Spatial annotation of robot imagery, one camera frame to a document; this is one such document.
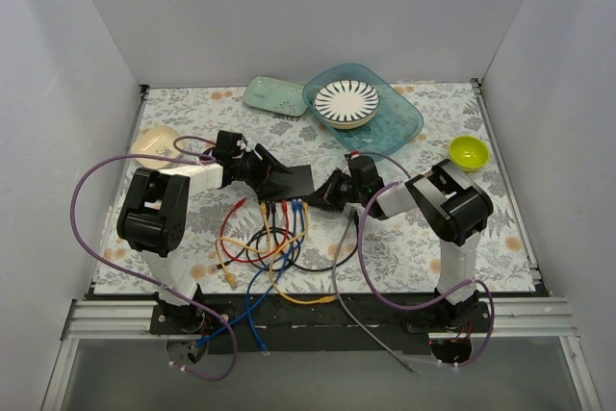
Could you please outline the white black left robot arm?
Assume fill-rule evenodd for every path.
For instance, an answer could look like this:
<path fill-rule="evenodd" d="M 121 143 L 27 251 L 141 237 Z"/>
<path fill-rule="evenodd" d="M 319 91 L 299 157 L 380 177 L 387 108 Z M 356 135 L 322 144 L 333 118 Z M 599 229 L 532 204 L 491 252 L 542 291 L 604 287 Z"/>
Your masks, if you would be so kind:
<path fill-rule="evenodd" d="M 235 181 L 245 182 L 260 195 L 280 193 L 283 186 L 278 179 L 293 174 L 260 143 L 252 150 L 245 144 L 242 134 L 220 131 L 214 147 L 182 167 L 138 168 L 120 210 L 118 236 L 141 255 L 160 286 L 159 303 L 174 306 L 171 321 L 186 334 L 197 332 L 205 321 L 203 308 L 191 301 L 198 284 L 176 253 L 185 233 L 189 200 Z"/>

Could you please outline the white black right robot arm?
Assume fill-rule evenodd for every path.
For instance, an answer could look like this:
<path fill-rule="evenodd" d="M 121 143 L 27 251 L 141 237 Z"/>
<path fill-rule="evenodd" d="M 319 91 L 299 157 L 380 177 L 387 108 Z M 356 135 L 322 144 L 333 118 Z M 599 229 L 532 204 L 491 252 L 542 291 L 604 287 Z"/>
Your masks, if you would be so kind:
<path fill-rule="evenodd" d="M 437 323 L 447 331 L 461 329 L 471 318 L 466 302 L 476 300 L 478 286 L 488 289 L 475 277 L 475 271 L 478 242 L 494 212 L 490 197 L 448 159 L 425 174 L 390 184 L 384 183 L 370 152 L 351 154 L 347 168 L 347 172 L 334 170 L 305 201 L 317 209 L 336 212 L 343 211 L 347 204 L 361 205 L 364 212 L 357 239 L 359 263 L 374 296 L 405 312 L 427 310 L 438 304 Z M 381 294 L 372 283 L 364 258 L 363 231 L 367 218 L 385 220 L 413 210 L 422 213 L 439 238 L 441 269 L 434 298 L 417 305 L 401 305 Z"/>

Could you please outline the black network switch box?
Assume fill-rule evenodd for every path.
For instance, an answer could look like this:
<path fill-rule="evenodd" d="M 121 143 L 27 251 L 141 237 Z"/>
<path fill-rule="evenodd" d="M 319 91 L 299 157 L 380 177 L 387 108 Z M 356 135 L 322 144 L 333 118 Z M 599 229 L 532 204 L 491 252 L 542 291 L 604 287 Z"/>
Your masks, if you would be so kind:
<path fill-rule="evenodd" d="M 260 202 L 303 199 L 315 190 L 312 168 L 309 165 L 289 167 L 287 172 L 273 171 L 259 187 Z"/>

